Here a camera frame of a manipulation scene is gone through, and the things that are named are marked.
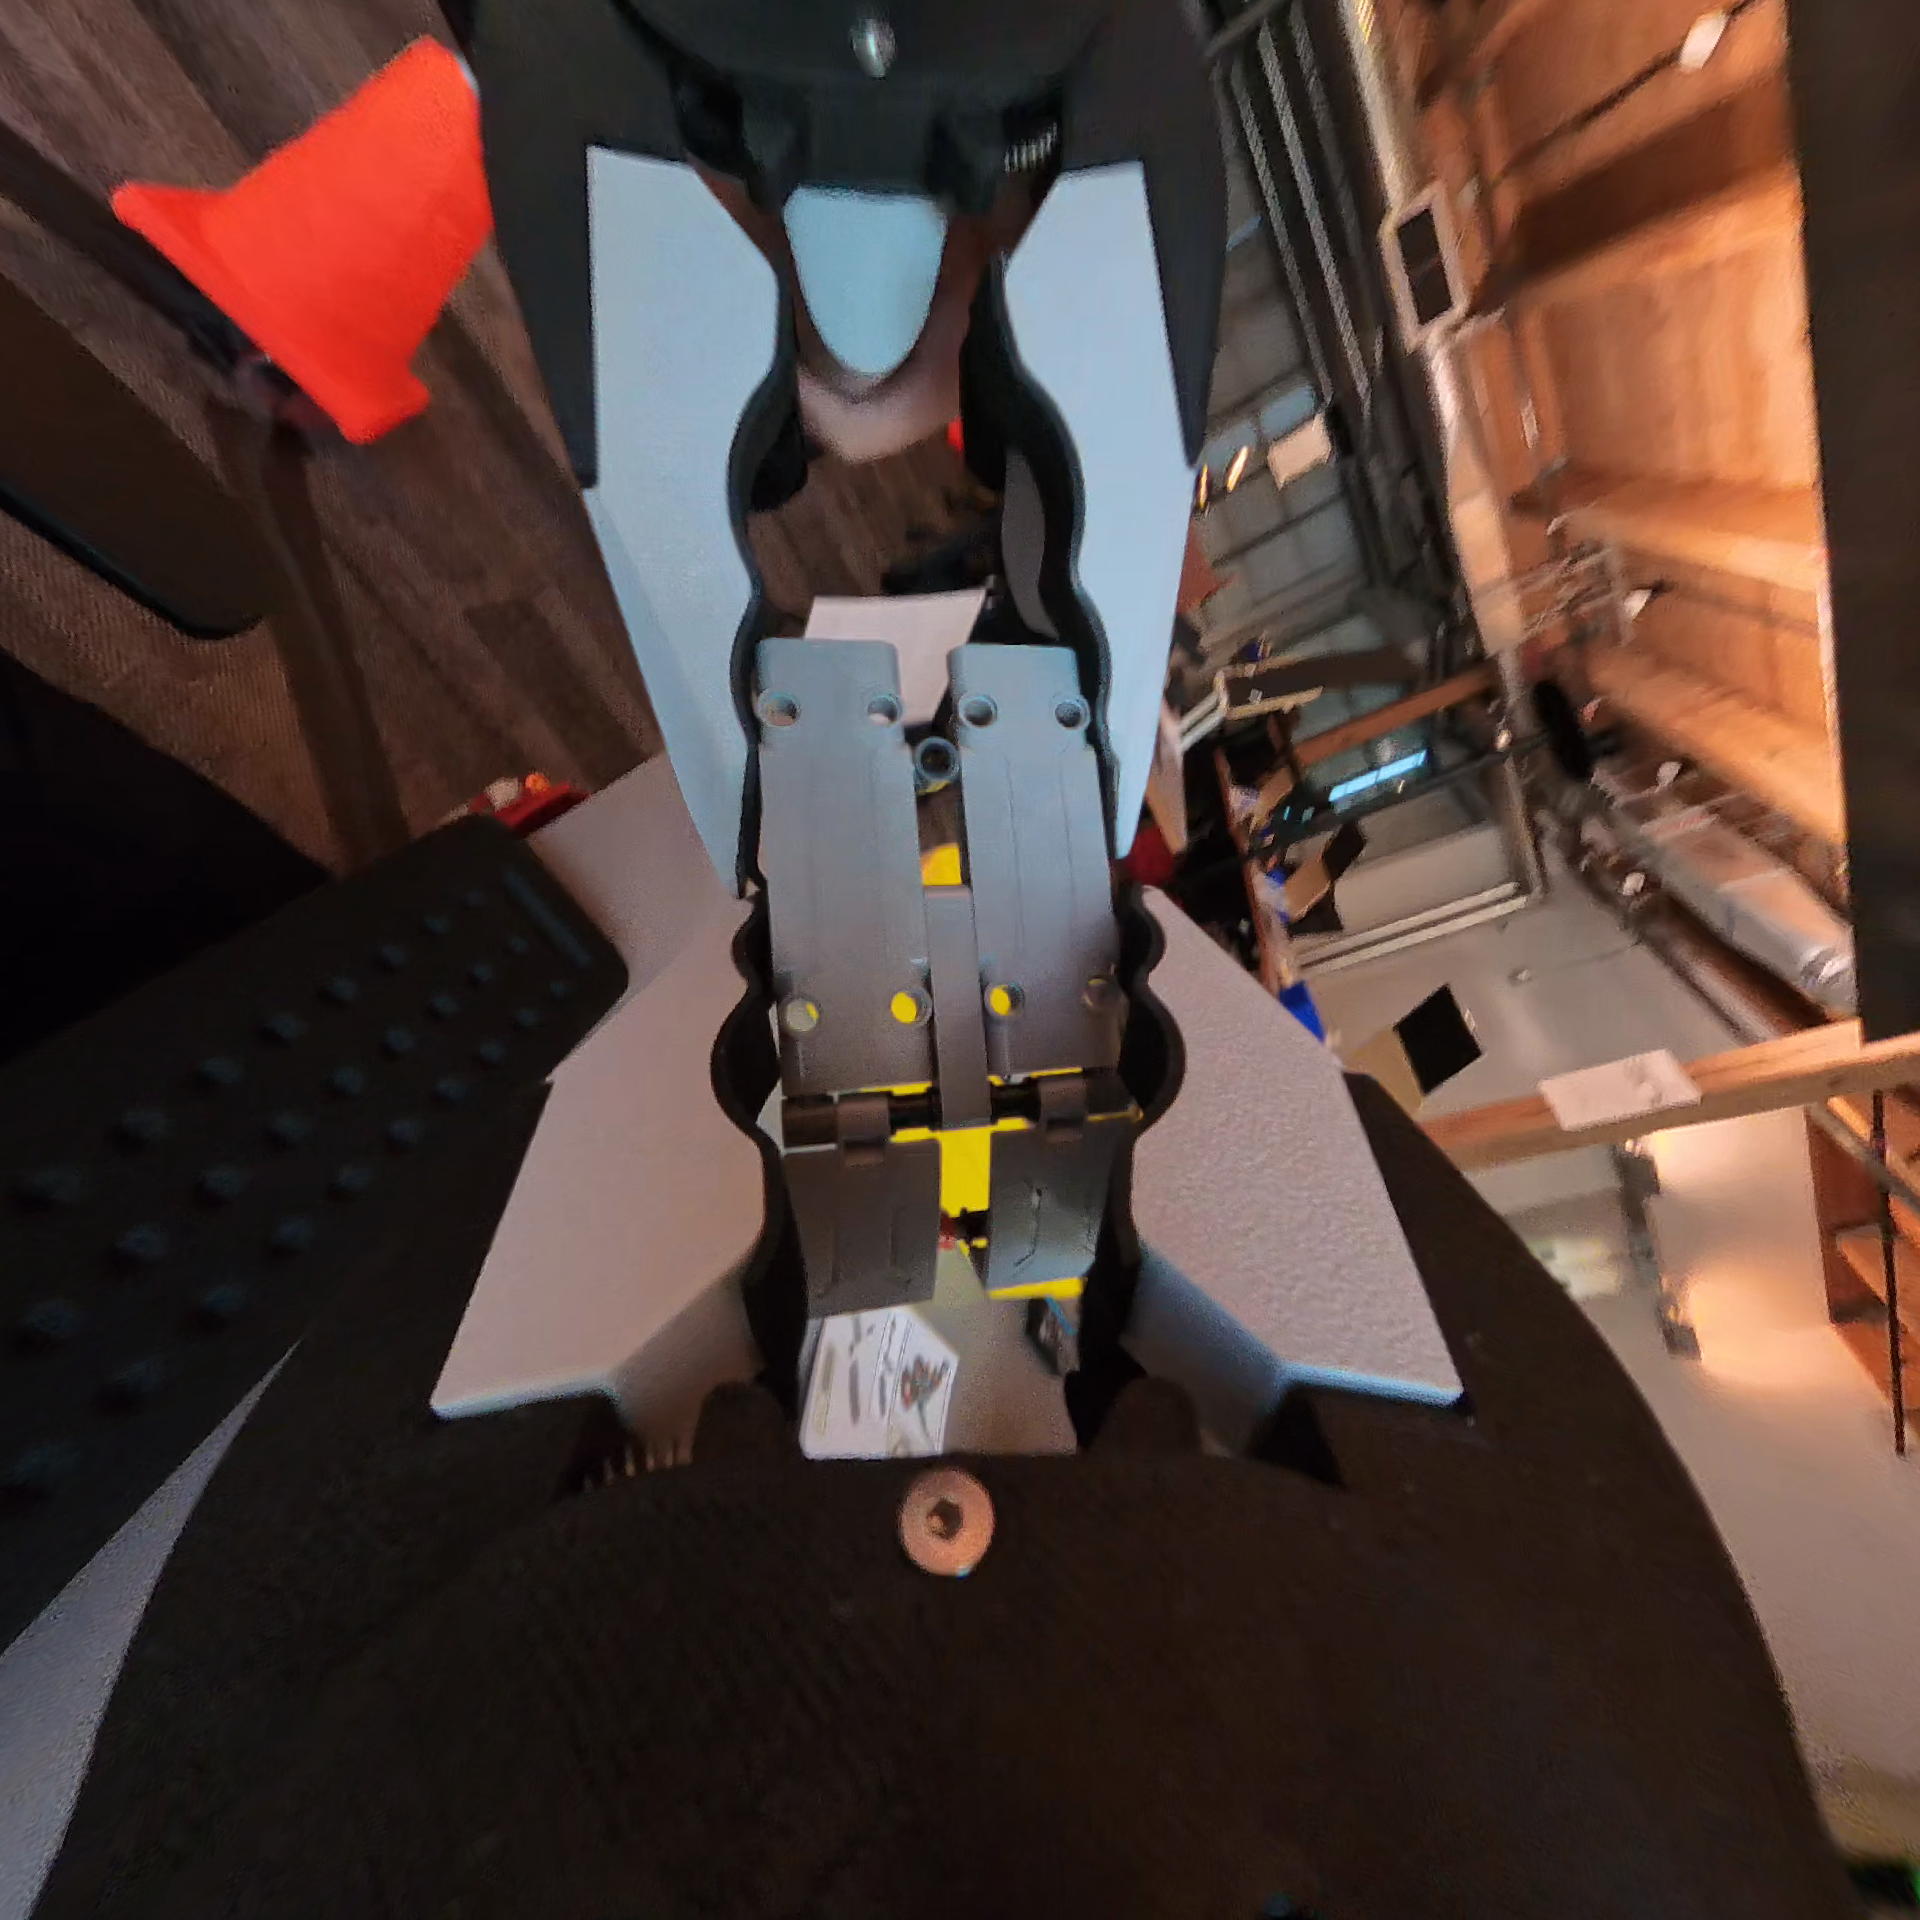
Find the black dotted pad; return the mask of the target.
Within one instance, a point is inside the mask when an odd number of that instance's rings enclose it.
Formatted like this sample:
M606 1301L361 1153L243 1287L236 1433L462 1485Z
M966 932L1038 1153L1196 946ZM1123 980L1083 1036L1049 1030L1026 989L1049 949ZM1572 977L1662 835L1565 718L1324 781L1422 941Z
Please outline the black dotted pad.
M629 980L528 844L467 820L4 1069L8 1645Z

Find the grey building brick assembly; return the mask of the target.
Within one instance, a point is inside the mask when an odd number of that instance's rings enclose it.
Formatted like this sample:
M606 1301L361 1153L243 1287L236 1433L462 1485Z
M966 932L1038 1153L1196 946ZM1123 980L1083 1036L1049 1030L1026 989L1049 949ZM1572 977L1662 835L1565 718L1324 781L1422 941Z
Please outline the grey building brick assembly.
M888 642L768 639L757 689L800 700L800 723L760 745L760 871L808 1307L914 1306L944 1219L932 1150L894 1130L908 1108L878 1078L881 997L906 961L922 854L960 833L976 858L1098 858L1120 943L1093 708L1072 654L1032 642L958 647L950 732L922 742Z

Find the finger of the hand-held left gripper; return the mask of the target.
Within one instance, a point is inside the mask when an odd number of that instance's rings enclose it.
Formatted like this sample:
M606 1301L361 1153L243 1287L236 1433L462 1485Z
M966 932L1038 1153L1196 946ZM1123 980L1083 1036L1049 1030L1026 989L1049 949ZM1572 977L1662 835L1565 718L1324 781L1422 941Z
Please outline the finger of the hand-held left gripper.
M1128 858L1162 740L1194 502L1140 165L1056 177L981 283L970 426L1005 454L1002 575L1024 630L1072 649Z
M782 287L689 162L585 159L597 468L582 502L693 827L745 895L762 737L800 723L788 689L757 689L752 482L736 473L785 377Z

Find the yellow plastic bin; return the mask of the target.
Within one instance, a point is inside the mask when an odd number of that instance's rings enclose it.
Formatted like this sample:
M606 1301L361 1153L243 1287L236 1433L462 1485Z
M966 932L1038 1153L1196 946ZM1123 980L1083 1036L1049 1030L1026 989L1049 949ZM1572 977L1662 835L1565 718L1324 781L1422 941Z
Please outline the yellow plastic bin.
M1105 863L948 833L920 859L908 950L881 997L894 1130L932 1150L944 1233L995 1301L1080 1299L1138 1103Z

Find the white paper label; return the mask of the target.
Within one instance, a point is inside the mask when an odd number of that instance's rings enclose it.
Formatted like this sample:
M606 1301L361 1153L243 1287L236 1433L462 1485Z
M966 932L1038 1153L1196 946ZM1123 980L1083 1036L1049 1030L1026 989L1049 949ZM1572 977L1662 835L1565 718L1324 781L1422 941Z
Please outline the white paper label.
M1701 1085L1666 1050L1648 1050L1612 1063L1548 1076L1538 1098L1564 1133L1678 1113L1701 1103Z

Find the wooden post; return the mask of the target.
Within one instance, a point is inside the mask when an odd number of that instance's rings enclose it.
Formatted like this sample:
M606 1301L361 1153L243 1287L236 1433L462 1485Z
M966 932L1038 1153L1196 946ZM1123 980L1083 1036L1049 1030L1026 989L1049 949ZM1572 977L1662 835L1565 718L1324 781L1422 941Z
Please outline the wooden post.
M1486 1171L1565 1153L1628 1146L1673 1130L1757 1113L1824 1107L1837 1098L1901 1087L1917 1075L1917 1036L1865 1041L1860 1022L1824 1023L1779 1041L1684 1063L1701 1085L1694 1108L1564 1133L1538 1090L1450 1116L1427 1117L1427 1135L1462 1171Z

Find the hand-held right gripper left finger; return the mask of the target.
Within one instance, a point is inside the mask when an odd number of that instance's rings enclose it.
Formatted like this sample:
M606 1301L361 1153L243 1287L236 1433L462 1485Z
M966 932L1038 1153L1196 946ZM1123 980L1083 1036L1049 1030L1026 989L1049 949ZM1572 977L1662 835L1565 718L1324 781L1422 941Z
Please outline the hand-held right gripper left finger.
M442 1419L589 1397L642 1450L689 1450L706 1395L760 1372L740 1279L762 1155L712 1076L745 919L705 913L552 1075L433 1390Z

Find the orange traffic cone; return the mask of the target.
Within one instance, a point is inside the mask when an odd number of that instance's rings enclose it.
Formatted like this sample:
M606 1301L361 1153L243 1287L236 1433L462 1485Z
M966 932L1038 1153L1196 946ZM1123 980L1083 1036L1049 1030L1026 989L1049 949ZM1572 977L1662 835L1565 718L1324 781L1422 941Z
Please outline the orange traffic cone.
M494 228L474 77L419 36L234 186L122 183L109 205L376 443L425 409L416 354Z

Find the white instruction booklet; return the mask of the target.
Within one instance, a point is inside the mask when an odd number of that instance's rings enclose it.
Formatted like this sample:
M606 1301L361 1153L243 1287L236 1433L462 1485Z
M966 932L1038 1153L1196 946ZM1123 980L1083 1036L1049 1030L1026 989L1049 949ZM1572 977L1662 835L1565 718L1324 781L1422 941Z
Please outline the white instruction booklet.
M812 1461L941 1455L958 1373L956 1346L914 1306L826 1317L800 1450Z

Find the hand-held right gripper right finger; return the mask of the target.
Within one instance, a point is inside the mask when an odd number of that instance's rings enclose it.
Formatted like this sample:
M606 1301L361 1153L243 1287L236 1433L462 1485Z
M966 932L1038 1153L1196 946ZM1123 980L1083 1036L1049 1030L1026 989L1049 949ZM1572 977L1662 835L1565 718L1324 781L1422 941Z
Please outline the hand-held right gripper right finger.
M1452 1409L1462 1382L1337 1057L1163 891L1148 989L1184 1050L1138 1142L1123 1346L1249 1450L1291 1388Z

